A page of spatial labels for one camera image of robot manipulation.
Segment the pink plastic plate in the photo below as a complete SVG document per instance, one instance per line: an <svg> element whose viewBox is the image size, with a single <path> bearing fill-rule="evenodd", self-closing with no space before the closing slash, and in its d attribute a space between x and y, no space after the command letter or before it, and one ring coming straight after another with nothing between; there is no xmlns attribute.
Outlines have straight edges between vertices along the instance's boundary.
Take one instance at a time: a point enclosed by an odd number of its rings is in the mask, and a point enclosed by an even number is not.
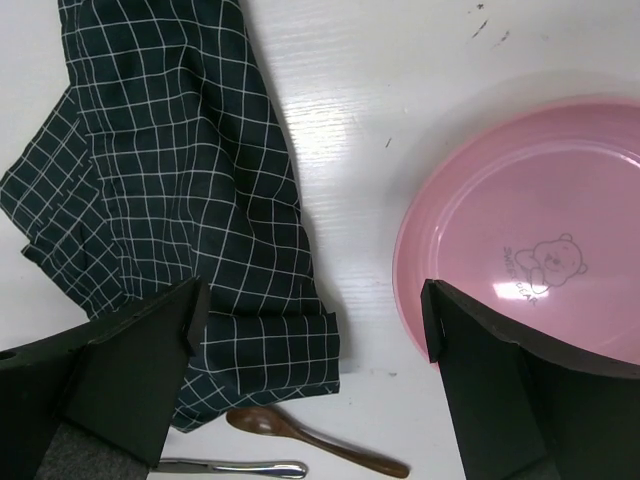
<svg viewBox="0 0 640 480"><path fill-rule="evenodd" d="M561 341L637 363L638 103L551 105L451 155L415 196L395 247L396 305L420 352L428 279Z"/></svg>

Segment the brown wooden spoon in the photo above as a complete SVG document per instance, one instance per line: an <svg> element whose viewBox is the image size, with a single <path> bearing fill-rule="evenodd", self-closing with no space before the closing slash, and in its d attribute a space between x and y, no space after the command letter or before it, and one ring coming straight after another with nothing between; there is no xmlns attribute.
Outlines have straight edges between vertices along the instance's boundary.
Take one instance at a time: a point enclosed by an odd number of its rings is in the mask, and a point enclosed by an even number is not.
<svg viewBox="0 0 640 480"><path fill-rule="evenodd" d="M407 479L410 475L410 468L399 461L323 440L272 407L233 409L225 418L230 426L246 433L297 440L382 475L396 479Z"/></svg>

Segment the dark checked cloth placemat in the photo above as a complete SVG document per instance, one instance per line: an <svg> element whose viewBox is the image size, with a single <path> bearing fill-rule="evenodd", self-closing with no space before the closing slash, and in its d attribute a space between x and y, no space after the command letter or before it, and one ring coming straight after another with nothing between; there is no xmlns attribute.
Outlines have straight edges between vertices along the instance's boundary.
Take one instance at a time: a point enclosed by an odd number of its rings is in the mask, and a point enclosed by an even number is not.
<svg viewBox="0 0 640 480"><path fill-rule="evenodd" d="M1 181L26 258L88 318L198 277L172 423L335 394L285 138L236 1L62 1L70 84Z"/></svg>

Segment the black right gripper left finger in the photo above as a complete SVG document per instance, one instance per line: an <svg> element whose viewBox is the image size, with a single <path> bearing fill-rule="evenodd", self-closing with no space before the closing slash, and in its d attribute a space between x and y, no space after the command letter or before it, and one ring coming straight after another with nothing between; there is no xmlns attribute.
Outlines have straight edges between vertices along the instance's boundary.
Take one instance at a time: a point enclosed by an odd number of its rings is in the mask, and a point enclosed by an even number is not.
<svg viewBox="0 0 640 480"><path fill-rule="evenodd" d="M189 279L2 351L2 478L147 478L208 307L205 282Z"/></svg>

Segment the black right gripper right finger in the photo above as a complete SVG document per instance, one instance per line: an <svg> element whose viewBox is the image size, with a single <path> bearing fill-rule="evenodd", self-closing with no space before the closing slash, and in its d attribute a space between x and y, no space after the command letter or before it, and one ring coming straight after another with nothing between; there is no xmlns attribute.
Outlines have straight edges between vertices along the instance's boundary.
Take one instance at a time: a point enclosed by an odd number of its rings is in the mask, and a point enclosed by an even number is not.
<svg viewBox="0 0 640 480"><path fill-rule="evenodd" d="M468 479L636 479L639 368L426 280L428 357Z"/></svg>

